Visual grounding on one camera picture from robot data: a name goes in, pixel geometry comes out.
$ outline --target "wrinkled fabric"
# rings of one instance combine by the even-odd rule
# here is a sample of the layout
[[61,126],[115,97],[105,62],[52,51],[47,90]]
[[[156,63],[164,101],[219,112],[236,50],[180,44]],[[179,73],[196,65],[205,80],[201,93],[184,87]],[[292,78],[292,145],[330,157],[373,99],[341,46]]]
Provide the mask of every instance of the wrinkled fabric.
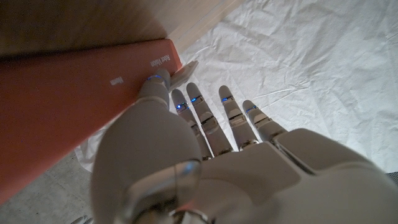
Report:
[[[189,81],[234,147],[221,85],[285,129],[318,132],[395,172],[397,34],[398,1],[246,1],[180,57],[199,61]],[[93,162],[75,151],[83,167]]]

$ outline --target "gray floor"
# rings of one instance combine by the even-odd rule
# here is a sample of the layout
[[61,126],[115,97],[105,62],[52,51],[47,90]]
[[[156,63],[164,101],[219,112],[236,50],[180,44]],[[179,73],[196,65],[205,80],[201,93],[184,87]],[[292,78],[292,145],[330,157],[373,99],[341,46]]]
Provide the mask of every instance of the gray floor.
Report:
[[90,172],[71,152],[0,206],[0,223],[55,224],[91,216]]

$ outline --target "red book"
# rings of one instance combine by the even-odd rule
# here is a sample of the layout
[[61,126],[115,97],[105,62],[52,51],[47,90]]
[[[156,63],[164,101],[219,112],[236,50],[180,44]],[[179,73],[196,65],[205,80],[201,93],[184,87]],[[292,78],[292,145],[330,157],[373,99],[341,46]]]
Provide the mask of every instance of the red book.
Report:
[[1,62],[0,204],[181,67],[171,40]]

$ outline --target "robotic hand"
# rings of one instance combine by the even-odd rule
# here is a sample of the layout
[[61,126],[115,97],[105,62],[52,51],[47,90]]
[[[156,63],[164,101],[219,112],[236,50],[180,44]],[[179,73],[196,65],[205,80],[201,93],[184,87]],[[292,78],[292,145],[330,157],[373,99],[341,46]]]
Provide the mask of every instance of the robotic hand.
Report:
[[96,223],[398,223],[395,183],[347,147],[287,131],[245,101],[259,142],[222,86],[234,152],[194,83],[200,124],[179,90],[179,116],[169,112],[169,88],[165,70],[149,77],[104,135],[91,181]]

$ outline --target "white sheet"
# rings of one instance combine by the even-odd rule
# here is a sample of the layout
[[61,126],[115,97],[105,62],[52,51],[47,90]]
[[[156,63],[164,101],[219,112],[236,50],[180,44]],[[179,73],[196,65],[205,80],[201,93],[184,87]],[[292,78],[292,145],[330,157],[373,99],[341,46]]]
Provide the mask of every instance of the white sheet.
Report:
[[[395,172],[397,34],[394,0],[246,1],[180,56],[199,61],[190,82],[231,143],[221,85],[285,129],[311,129]],[[75,150],[88,170],[100,136]]]

